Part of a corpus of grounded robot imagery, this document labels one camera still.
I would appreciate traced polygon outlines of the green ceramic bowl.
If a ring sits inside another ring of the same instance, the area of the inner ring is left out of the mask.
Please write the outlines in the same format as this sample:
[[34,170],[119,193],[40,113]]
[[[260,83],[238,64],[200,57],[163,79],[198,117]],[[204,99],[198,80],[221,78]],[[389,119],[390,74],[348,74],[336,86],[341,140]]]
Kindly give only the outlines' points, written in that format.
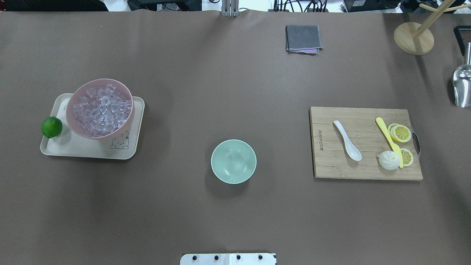
[[238,139],[219,143],[210,158],[214,175],[228,184],[240,184],[249,180],[257,168],[257,163],[254,149]]

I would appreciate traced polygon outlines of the white ceramic spoon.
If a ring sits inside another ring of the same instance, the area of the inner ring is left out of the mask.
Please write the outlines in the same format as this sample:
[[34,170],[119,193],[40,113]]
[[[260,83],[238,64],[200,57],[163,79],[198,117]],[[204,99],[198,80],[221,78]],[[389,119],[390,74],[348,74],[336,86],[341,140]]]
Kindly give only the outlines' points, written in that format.
[[344,142],[345,151],[349,155],[349,157],[354,161],[361,161],[363,158],[362,154],[351,142],[341,122],[338,120],[334,120],[333,125],[338,129],[339,133],[341,134]]

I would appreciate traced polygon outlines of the pink bowl of ice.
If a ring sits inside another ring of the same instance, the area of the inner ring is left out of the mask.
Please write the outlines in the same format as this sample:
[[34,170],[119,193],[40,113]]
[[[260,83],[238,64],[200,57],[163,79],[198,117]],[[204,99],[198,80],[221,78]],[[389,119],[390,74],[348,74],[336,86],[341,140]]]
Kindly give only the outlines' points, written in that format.
[[77,89],[66,106],[66,121],[78,136],[102,140],[119,136],[134,119],[131,91],[117,80],[102,78]]

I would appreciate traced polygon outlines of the steel ice scoop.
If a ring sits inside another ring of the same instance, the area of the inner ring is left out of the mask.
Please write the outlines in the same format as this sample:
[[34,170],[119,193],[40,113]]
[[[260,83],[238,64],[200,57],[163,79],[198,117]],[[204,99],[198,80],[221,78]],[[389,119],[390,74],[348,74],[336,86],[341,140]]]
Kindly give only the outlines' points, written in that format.
[[455,105],[469,107],[471,105],[471,43],[466,44],[465,63],[457,67],[453,73]]

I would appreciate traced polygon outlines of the bamboo cutting board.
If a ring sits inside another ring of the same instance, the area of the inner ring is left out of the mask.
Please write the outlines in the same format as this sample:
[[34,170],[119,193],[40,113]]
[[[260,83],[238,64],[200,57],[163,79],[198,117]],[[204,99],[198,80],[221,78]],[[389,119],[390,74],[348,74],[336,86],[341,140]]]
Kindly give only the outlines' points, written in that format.
[[[311,139],[314,172],[317,178],[361,180],[423,179],[414,141],[398,143],[413,155],[413,163],[396,170],[385,170],[378,156],[391,147],[375,119],[381,117],[386,126],[397,123],[412,129],[409,112],[405,109],[375,109],[351,107],[311,107]],[[344,148],[344,141],[334,121],[338,120],[362,159],[354,161]]]

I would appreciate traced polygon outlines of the grey folded cloth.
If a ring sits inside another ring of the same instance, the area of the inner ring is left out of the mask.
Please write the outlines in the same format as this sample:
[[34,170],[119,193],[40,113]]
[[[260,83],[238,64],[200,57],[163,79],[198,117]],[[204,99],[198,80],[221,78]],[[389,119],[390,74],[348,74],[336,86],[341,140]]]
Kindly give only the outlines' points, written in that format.
[[324,49],[318,25],[286,25],[286,51],[318,55]]

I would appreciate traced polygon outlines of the yellow plastic knife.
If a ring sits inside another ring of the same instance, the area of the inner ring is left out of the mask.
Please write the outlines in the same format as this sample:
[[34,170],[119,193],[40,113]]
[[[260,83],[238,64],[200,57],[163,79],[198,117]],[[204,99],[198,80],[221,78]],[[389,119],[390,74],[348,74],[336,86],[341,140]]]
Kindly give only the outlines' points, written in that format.
[[402,153],[401,153],[401,150],[398,146],[398,144],[396,144],[390,133],[389,133],[389,130],[387,129],[387,126],[386,124],[384,123],[384,120],[381,118],[381,117],[377,117],[375,119],[375,122],[376,124],[378,125],[379,129],[382,131],[382,134],[385,136],[385,138],[387,139],[387,142],[389,143],[392,151],[394,153],[396,153],[397,155],[399,155],[399,168],[403,168],[404,167],[404,163],[403,163],[403,156],[402,156]]

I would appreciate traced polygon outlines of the upper lemon slice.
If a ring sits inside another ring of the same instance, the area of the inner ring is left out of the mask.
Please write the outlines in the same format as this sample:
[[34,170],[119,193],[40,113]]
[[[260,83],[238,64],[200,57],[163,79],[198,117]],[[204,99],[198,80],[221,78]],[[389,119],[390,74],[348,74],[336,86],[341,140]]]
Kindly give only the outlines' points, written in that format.
[[402,124],[392,123],[387,127],[390,137],[400,143],[409,142],[412,138],[411,130]]

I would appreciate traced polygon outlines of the lemon slice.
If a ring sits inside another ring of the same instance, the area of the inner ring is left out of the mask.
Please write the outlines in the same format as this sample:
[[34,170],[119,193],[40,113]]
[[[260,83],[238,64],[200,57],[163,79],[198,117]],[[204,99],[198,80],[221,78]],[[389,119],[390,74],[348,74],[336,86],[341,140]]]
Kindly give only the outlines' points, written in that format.
[[412,152],[408,149],[400,148],[402,160],[403,160],[403,167],[411,166],[414,162],[414,156]]
[[400,143],[409,142],[412,138],[411,130],[402,124],[392,123],[387,127],[390,137]]

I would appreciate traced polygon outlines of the beige rabbit tray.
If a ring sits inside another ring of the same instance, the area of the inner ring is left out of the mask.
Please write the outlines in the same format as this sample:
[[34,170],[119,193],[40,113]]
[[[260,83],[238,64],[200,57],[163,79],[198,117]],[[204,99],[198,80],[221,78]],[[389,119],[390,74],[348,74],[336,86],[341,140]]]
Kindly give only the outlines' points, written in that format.
[[130,127],[124,128],[124,132],[119,132],[116,136],[107,139],[93,140],[78,136],[70,129],[66,121],[65,111],[71,97],[72,93],[64,93],[54,102],[51,116],[55,116],[62,121],[63,129],[57,137],[42,138],[40,150],[43,154],[119,160],[127,160],[135,155],[145,109],[143,99],[133,97],[135,104],[134,119]]

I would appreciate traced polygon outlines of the lower lemon slice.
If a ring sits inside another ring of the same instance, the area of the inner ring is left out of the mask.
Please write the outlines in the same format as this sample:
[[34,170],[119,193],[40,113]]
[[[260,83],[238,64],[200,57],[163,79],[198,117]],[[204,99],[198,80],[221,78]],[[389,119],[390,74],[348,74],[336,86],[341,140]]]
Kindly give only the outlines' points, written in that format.
[[403,167],[411,166],[414,162],[414,156],[412,152],[408,149],[400,148],[402,160],[403,160]]

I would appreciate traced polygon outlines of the green lime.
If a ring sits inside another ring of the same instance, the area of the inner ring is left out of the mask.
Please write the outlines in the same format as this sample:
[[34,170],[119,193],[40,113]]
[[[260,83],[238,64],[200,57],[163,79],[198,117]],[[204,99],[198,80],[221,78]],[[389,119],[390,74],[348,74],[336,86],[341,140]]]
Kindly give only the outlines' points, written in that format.
[[59,136],[63,130],[63,123],[55,116],[50,116],[44,119],[41,124],[41,132],[47,138],[54,138]]

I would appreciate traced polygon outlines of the wooden cup tree stand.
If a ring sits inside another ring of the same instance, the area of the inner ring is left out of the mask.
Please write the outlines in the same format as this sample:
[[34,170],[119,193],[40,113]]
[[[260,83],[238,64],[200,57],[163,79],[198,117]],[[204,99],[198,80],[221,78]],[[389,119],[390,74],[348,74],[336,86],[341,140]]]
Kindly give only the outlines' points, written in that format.
[[395,43],[404,52],[411,55],[421,56],[429,53],[434,47],[434,36],[429,30],[429,27],[443,14],[450,11],[456,11],[463,8],[470,7],[471,4],[462,4],[456,7],[451,7],[454,0],[444,0],[438,8],[429,7],[425,4],[420,4],[419,7],[431,11],[430,16],[419,24],[417,22],[404,22],[395,28],[393,38]]

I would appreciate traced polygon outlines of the aluminium frame post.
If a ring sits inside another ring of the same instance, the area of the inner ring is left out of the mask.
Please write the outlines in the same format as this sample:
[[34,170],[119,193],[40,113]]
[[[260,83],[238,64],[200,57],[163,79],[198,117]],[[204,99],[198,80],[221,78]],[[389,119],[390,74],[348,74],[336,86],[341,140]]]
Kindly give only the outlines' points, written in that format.
[[223,17],[238,17],[239,0],[221,0]]

